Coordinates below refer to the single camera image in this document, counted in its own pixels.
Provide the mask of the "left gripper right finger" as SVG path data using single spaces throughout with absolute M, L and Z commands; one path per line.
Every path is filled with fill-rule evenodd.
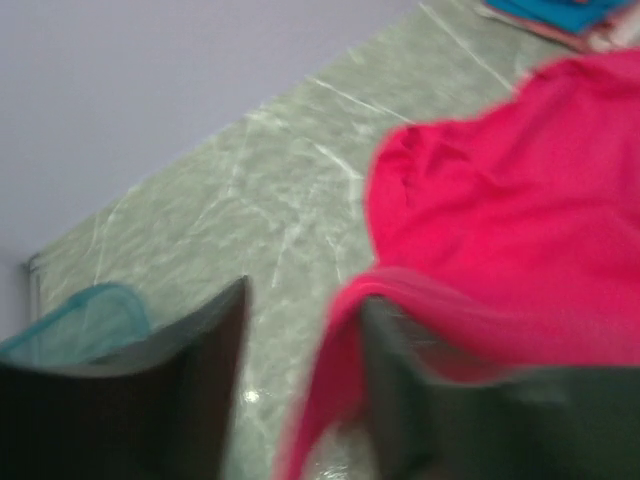
M 383 479 L 635 479 L 635 367 L 508 368 L 381 297 L 360 311 L 368 424 Z

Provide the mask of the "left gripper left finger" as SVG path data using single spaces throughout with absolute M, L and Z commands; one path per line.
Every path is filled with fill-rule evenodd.
M 144 340 L 75 365 L 1 362 L 5 479 L 218 479 L 250 282 Z

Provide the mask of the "pink t-shirt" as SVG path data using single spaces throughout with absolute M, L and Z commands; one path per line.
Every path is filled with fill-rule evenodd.
M 374 264 L 327 312 L 277 479 L 368 413 L 360 311 L 381 297 L 508 368 L 639 371 L 639 52 L 566 57 L 466 120 L 394 130 L 364 212 Z

